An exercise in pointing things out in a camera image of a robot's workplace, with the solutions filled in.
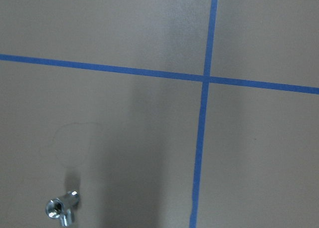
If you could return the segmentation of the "chrome metal angle valve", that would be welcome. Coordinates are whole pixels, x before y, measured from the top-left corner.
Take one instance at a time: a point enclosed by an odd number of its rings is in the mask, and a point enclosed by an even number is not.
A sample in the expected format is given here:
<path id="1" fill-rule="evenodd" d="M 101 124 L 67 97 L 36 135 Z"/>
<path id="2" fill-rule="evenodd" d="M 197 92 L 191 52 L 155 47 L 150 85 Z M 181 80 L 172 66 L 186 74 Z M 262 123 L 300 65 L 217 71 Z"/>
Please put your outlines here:
<path id="1" fill-rule="evenodd" d="M 80 202 L 79 193 L 68 191 L 66 194 L 53 198 L 48 201 L 45 206 L 45 213 L 50 219 L 59 220 L 63 228 L 69 227 L 74 224 L 74 211 Z"/>

